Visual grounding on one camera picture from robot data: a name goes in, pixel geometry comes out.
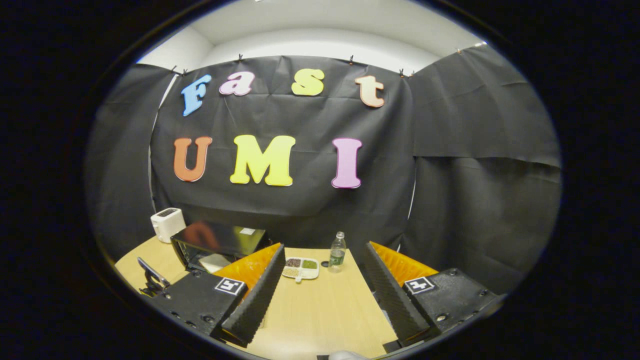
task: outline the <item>orange letter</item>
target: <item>orange letter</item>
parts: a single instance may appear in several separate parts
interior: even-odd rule
[[[196,166],[193,170],[187,168],[187,149],[191,145],[191,139],[179,138],[176,139],[173,145],[175,146],[175,156],[173,157],[173,172],[182,181],[198,181],[202,174],[204,174],[204,167],[207,161],[207,148],[213,142],[213,139],[208,136],[201,136],[196,139],[196,145],[198,146],[198,153],[196,155]]]
[[[362,102],[372,108],[379,108],[385,104],[384,99],[376,96],[376,89],[383,90],[385,85],[377,83],[375,76],[363,76],[356,79],[356,84],[360,84],[360,98]]]

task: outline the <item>black backdrop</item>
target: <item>black backdrop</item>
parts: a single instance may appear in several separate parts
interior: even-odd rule
[[[521,66],[558,119],[565,188],[549,247],[504,308],[412,359],[479,352],[508,359],[522,354],[635,357],[628,344],[637,329],[633,313],[626,312],[632,309],[634,288],[629,256],[637,248],[629,211],[637,193],[632,145],[638,132],[630,111],[636,101],[628,87],[636,52],[628,36],[633,13],[625,3],[453,3],[503,33],[509,42],[475,28]],[[127,47],[184,4],[73,4],[33,2],[12,7],[6,17],[15,30],[7,50],[15,56],[8,58],[5,94],[13,106],[3,127],[9,134],[7,155],[22,175],[4,177],[12,211],[3,255],[14,269],[8,282],[6,353],[15,358],[227,358],[175,335],[171,326],[161,330],[147,321],[151,317],[141,317],[149,314],[135,306],[129,289],[119,286],[95,250],[80,190],[78,164],[91,129],[89,113],[116,78],[106,78],[95,102],[86,103],[88,113],[77,117],[79,100]],[[434,4],[472,23],[455,8]],[[115,72],[136,59],[129,53]]]
[[[293,75],[307,68],[325,73],[318,96],[291,91]],[[240,71],[256,75],[251,92],[221,95],[218,87]],[[206,74],[212,80],[201,107],[184,117],[182,89]],[[360,100],[355,79],[365,75],[384,84],[384,106]],[[232,61],[177,76],[157,110],[171,76],[135,65],[97,113],[88,203],[114,259],[153,235],[154,208],[170,206],[183,210],[187,224],[266,229],[290,247],[328,248],[344,231],[358,264],[367,241],[393,248],[400,241],[402,253],[439,270],[458,267],[498,293],[515,288],[547,242],[561,195],[555,133],[532,86],[487,46],[411,77],[329,58]],[[296,139],[291,186],[230,182],[233,141],[245,134],[262,150],[278,135]],[[182,181],[173,171],[173,142],[200,136],[212,138],[205,172]],[[331,186],[332,140],[340,137],[363,143],[357,189]],[[192,143],[188,168],[195,149]]]

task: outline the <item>pink letter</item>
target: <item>pink letter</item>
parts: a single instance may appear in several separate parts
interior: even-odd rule
[[[251,91],[251,83],[255,79],[252,72],[241,71],[229,75],[226,83],[220,86],[220,93],[223,95],[236,94],[238,96],[249,94]]]
[[[360,179],[356,177],[356,159],[362,142],[358,139],[338,138],[333,139],[333,146],[338,149],[338,167],[331,185],[338,189],[359,187]]]

